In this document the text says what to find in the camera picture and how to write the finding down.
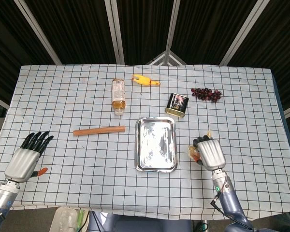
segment grid pattern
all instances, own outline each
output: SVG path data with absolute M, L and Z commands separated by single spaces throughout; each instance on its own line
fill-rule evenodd
M 133 73 L 160 87 L 131 81 Z M 127 107 L 112 112 L 113 78 L 125 79 Z M 196 101 L 191 88 L 219 89 L 217 102 Z M 136 120 L 168 116 L 170 93 L 190 97 L 176 124 L 178 167 L 169 173 L 137 172 Z M 73 137 L 73 130 L 126 126 L 126 132 Z M 228 172 L 250 219 L 290 211 L 290 147 L 270 70 L 210 65 L 23 66 L 0 133 L 0 181 L 12 154 L 30 132 L 54 139 L 37 170 L 48 172 L 21 185 L 14 208 L 70 206 L 162 219 L 222 219 L 210 202 L 211 173 L 192 162 L 187 146 L 211 131 L 220 140 Z

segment wooden stick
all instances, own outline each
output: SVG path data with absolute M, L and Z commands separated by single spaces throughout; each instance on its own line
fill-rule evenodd
M 125 126 L 118 127 L 100 127 L 85 130 L 75 130 L 73 131 L 74 136 L 89 135 L 89 134 L 102 134 L 102 133 L 112 133 L 112 132 L 124 132 L 126 130 Z

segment grape cluster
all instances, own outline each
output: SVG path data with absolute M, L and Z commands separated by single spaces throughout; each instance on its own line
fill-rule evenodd
M 192 88 L 192 95 L 199 100 L 217 102 L 221 98 L 221 92 L 216 89 L 214 92 L 209 88 Z

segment bottle label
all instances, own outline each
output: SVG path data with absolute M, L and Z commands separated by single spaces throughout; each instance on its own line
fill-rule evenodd
M 114 101 L 125 100 L 125 82 L 121 80 L 113 81 L 112 99 Z

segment bottle cap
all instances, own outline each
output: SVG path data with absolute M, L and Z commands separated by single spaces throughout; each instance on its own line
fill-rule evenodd
M 122 109 L 115 109 L 115 115 L 121 116 L 123 115 L 124 111 Z

